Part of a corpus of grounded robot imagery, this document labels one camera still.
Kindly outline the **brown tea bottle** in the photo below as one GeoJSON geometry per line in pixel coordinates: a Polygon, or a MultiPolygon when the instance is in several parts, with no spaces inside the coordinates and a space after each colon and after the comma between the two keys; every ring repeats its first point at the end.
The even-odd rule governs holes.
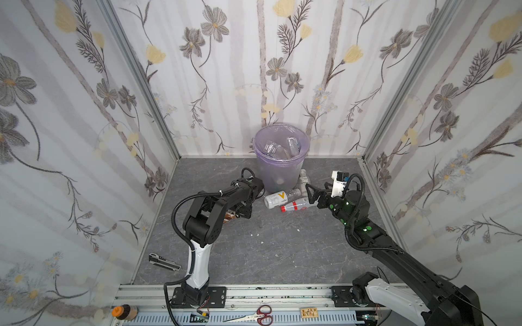
{"type": "Polygon", "coordinates": [[[237,215],[234,211],[227,211],[224,216],[223,224],[226,224],[232,220],[235,220],[237,218],[237,215]]]}

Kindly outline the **red-cap clear bottle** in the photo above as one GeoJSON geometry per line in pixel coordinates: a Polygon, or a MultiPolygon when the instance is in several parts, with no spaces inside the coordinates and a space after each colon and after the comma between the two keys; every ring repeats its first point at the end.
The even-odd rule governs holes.
{"type": "Polygon", "coordinates": [[[281,212],[291,212],[291,211],[299,211],[308,209],[310,207],[316,206],[318,203],[310,203],[307,197],[299,198],[295,201],[289,202],[280,207],[281,212]]]}

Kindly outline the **Pocari Sweat bottle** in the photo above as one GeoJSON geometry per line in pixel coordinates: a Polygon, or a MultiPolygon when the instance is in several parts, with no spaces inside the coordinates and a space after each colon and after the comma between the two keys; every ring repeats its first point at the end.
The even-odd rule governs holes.
{"type": "Polygon", "coordinates": [[[267,156],[274,160],[284,161],[290,159],[287,149],[274,141],[267,141],[264,151],[267,156]]]}

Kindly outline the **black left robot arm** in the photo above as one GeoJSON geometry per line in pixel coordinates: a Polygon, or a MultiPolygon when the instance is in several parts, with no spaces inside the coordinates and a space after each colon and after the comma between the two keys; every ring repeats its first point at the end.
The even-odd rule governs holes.
{"type": "Polygon", "coordinates": [[[171,213],[171,226],[189,248],[186,276],[169,286],[180,285],[180,290],[167,295],[170,308],[180,304],[202,306],[210,298],[209,257],[212,244],[222,231],[227,213],[249,219],[252,206],[264,193],[264,184],[250,168],[243,168],[241,177],[231,186],[217,192],[201,191],[178,202],[171,213]]]}

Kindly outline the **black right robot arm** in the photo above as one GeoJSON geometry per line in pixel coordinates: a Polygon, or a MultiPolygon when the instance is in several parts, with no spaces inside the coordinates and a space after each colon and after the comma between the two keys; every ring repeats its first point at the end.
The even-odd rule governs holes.
{"type": "Polygon", "coordinates": [[[328,209],[344,228],[345,240],[357,251],[387,266],[410,289],[399,289],[366,272],[352,282],[349,297],[355,305],[377,304],[416,325],[483,325],[487,314],[468,286],[457,287],[402,249],[387,232],[368,217],[366,184],[359,174],[333,172],[324,188],[306,184],[309,202],[328,209]]]}

